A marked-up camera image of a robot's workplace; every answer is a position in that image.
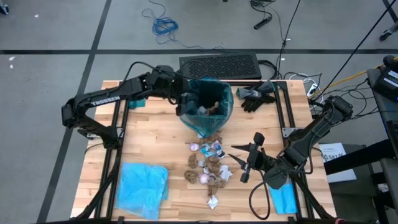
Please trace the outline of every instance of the crumpled paper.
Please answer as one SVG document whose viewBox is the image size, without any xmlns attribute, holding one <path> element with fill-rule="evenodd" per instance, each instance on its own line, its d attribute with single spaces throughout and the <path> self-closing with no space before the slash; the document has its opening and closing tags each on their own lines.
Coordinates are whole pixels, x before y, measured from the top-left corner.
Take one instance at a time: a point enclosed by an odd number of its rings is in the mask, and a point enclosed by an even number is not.
<svg viewBox="0 0 398 224">
<path fill-rule="evenodd" d="M 212 195 L 207 204 L 210 206 L 211 209 L 214 209 L 218 205 L 218 200 L 214 195 Z"/>
<path fill-rule="evenodd" d="M 231 176 L 232 173 L 228 170 L 228 166 L 222 165 L 220 168 L 220 177 L 227 182 Z"/>
</svg>

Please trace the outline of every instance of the black electronic device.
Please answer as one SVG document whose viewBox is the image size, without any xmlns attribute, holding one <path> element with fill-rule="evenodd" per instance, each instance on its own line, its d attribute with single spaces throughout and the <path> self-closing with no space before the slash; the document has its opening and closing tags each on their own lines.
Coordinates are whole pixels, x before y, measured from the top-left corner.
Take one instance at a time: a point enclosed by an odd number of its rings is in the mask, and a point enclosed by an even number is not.
<svg viewBox="0 0 398 224">
<path fill-rule="evenodd" d="M 180 57 L 180 72 L 188 78 L 261 79 L 254 52 Z"/>
<path fill-rule="evenodd" d="M 398 102 L 398 62 L 394 56 L 387 55 L 383 58 L 383 64 L 380 69 L 381 75 L 372 89 L 386 98 Z"/>
</svg>

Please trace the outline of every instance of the black glove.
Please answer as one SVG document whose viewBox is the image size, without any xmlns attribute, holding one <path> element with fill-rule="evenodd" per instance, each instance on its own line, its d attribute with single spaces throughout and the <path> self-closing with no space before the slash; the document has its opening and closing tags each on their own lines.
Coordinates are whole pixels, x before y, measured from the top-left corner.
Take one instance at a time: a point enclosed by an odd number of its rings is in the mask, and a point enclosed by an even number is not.
<svg viewBox="0 0 398 224">
<path fill-rule="evenodd" d="M 242 103 L 242 107 L 244 111 L 252 112 L 256 111 L 263 103 L 273 103 L 275 102 L 275 98 L 268 95 L 267 93 L 263 93 L 261 97 L 253 97 L 248 96 L 245 98 L 245 101 Z"/>
<path fill-rule="evenodd" d="M 245 101 L 242 104 L 244 111 L 252 112 L 256 111 L 263 103 L 273 103 L 275 102 L 275 98 L 270 96 L 268 93 L 272 93 L 274 91 L 274 86 L 271 81 L 259 81 L 256 84 L 245 87 L 245 90 L 256 91 L 257 93 L 250 94 L 249 91 L 242 90 L 240 91 L 240 95 L 249 94 L 249 96 L 244 97 Z"/>
</svg>

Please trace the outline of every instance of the white paper sheet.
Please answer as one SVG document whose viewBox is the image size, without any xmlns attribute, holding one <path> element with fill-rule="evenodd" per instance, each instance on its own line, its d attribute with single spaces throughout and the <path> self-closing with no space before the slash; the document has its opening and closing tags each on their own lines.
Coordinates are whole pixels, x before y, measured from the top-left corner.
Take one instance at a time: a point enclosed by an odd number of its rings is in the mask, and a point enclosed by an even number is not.
<svg viewBox="0 0 398 224">
<path fill-rule="evenodd" d="M 346 154 L 342 143 L 320 144 L 323 153 L 323 163 L 336 159 Z M 347 180 L 356 180 L 356 175 L 352 169 L 344 170 L 335 174 L 328 175 L 328 182 L 335 183 Z"/>
</svg>

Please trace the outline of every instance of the paper scrap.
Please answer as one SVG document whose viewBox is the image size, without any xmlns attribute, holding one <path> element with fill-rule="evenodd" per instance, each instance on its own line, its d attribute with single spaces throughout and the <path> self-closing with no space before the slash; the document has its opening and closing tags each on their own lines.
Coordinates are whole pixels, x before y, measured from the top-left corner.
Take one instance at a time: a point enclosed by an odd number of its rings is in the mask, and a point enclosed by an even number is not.
<svg viewBox="0 0 398 224">
<path fill-rule="evenodd" d="M 218 200 L 214 195 L 212 195 L 207 204 L 210 206 L 211 209 L 214 209 L 218 205 Z"/>
<path fill-rule="evenodd" d="M 220 168 L 220 177 L 225 180 L 226 182 L 228 182 L 229 177 L 232 176 L 231 171 L 228 170 L 228 166 L 227 165 L 222 165 Z"/>
<path fill-rule="evenodd" d="M 198 161 L 198 165 L 200 167 L 204 167 L 205 166 L 205 161 Z"/>
</svg>

